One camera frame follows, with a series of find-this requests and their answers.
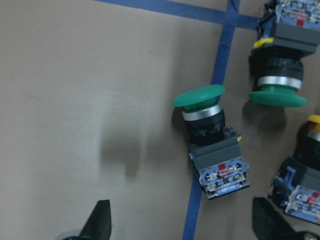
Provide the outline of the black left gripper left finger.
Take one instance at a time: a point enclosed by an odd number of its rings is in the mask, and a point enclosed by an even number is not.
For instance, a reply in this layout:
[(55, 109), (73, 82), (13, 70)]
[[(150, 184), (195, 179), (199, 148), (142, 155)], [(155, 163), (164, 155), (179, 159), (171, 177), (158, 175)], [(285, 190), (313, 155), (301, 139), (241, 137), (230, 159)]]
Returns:
[(111, 205), (109, 200), (99, 200), (79, 237), (81, 240), (109, 240), (111, 237)]

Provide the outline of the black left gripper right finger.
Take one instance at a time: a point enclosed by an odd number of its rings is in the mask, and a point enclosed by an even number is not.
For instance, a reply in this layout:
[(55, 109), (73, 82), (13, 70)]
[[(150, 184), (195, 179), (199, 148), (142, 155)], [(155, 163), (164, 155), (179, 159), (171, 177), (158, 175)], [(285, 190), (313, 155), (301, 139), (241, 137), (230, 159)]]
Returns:
[(263, 197), (252, 200), (252, 230), (258, 240), (303, 240), (304, 233), (295, 231)]

